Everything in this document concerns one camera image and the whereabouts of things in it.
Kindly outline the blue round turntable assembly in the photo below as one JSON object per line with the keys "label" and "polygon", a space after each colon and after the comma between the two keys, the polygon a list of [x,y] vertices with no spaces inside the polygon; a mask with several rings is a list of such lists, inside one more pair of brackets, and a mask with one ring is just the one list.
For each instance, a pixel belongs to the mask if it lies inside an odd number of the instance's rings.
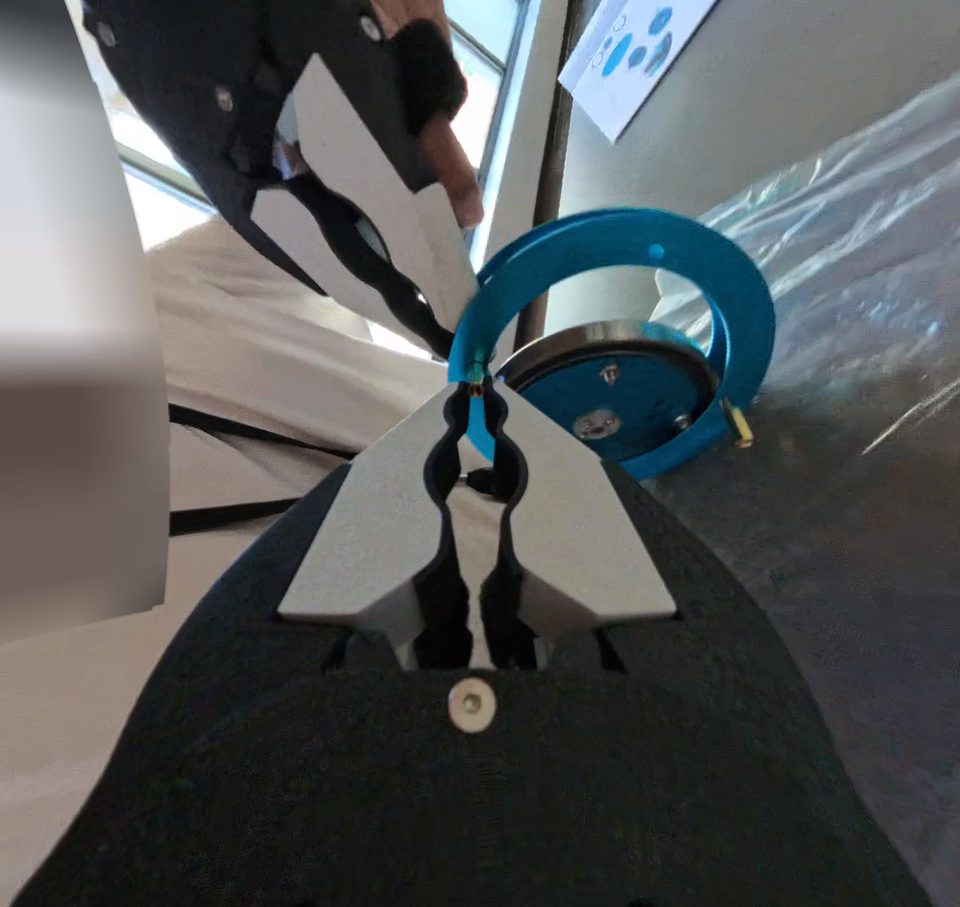
{"label": "blue round turntable assembly", "polygon": [[776,318],[761,271],[734,241],[689,217],[621,207],[554,220],[482,268],[459,322],[447,376],[490,371],[499,336],[562,281],[617,266],[691,282],[711,317],[706,347],[653,321],[583,323],[516,352],[493,377],[638,481],[658,478],[730,436],[721,402],[745,414],[771,364]]}

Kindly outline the white paper sheet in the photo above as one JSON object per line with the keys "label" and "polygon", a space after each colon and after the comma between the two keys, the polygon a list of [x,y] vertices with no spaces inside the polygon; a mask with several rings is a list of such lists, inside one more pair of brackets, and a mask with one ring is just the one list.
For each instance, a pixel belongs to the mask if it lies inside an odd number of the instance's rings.
{"label": "white paper sheet", "polygon": [[559,84],[617,142],[718,2],[601,0]]}

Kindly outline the person's left hand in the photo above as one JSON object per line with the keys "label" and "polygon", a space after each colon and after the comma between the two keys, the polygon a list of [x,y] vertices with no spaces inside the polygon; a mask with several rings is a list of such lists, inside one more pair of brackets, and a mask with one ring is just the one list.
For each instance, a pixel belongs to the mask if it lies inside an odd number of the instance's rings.
{"label": "person's left hand", "polygon": [[[430,22],[448,48],[452,47],[444,0],[369,0],[387,36],[415,22]],[[450,112],[442,110],[418,136],[427,160],[443,186],[458,225],[476,227],[483,219],[482,193],[475,170],[451,127]]]}

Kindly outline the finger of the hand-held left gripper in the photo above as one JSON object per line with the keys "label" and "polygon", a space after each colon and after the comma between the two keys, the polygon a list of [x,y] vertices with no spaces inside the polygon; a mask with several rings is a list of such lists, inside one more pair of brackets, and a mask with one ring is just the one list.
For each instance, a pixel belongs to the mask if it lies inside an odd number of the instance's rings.
{"label": "finger of the hand-held left gripper", "polygon": [[289,179],[259,190],[250,217],[333,301],[434,356],[449,355],[450,331],[353,202],[318,179]]}
{"label": "finger of the hand-held left gripper", "polygon": [[447,192],[423,165],[417,139],[405,125],[394,81],[384,66],[349,82],[373,96],[366,113],[324,59],[305,63],[277,123],[295,131],[305,164],[301,180],[318,180],[354,203],[379,233],[390,260],[414,282],[440,325],[451,334],[474,299],[478,284]]}

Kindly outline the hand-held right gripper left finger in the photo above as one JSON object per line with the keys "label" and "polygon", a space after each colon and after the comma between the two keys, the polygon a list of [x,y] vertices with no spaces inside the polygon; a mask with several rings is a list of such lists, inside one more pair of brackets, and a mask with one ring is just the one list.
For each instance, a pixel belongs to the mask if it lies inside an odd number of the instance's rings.
{"label": "hand-held right gripper left finger", "polygon": [[379,633],[414,669],[428,628],[419,589],[460,578],[447,500],[460,477],[470,391],[444,387],[348,465],[277,613]]}

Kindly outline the clear plastic bag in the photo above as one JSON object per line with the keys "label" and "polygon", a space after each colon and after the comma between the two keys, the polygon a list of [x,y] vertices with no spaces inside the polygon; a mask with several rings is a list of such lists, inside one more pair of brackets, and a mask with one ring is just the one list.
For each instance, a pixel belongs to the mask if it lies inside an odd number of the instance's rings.
{"label": "clear plastic bag", "polygon": [[654,482],[773,617],[853,762],[958,777],[958,78],[703,221],[761,267],[774,358]]}

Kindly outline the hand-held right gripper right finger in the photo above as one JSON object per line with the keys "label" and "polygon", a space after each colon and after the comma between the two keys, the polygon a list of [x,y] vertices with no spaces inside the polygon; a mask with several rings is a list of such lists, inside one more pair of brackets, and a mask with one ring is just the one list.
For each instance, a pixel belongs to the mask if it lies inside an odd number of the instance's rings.
{"label": "hand-held right gripper right finger", "polygon": [[642,488],[507,385],[484,385],[484,410],[488,490],[503,504],[484,581],[493,666],[535,669],[568,635],[674,617],[677,602],[630,513]]}

